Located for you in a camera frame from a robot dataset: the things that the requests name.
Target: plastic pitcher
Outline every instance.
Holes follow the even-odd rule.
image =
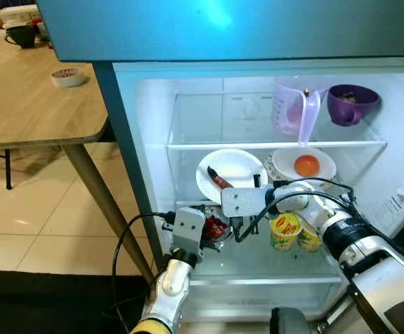
[[[314,124],[327,89],[315,89],[317,84],[297,77],[275,79],[273,124],[285,134],[297,134],[298,143],[305,146],[312,135]]]

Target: yellow cup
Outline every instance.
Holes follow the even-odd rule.
[[[270,221],[270,229],[271,246],[279,251],[287,251],[298,238],[302,225],[295,214],[280,214]]]
[[[298,244],[309,252],[316,252],[321,245],[321,240],[314,229],[305,221],[302,222],[302,232],[299,234]]]

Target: chair leg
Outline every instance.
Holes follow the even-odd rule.
[[[7,190],[12,189],[12,177],[11,177],[11,170],[10,170],[10,149],[6,148],[4,150],[4,158],[6,160],[6,188]]]

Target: tape roll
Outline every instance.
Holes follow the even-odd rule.
[[[141,334],[141,333],[150,333],[150,334],[171,334],[168,328],[163,325],[161,322],[153,319],[146,319],[140,322],[131,332],[131,334]]]
[[[75,87],[84,83],[86,77],[81,69],[76,67],[63,68],[52,73],[51,79],[58,87]]]

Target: white plate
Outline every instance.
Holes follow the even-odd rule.
[[[235,188],[254,188],[254,174],[260,174],[262,186],[268,183],[264,165],[254,155],[234,149],[209,153],[197,167],[195,180],[200,191],[218,204],[220,204],[221,189],[209,177],[208,166]]]
[[[319,161],[319,173],[315,177],[331,180],[336,175],[336,164],[333,159],[317,148],[284,148],[274,151],[272,162],[277,174],[285,180],[302,178],[294,170],[294,162],[304,154],[313,155]]]

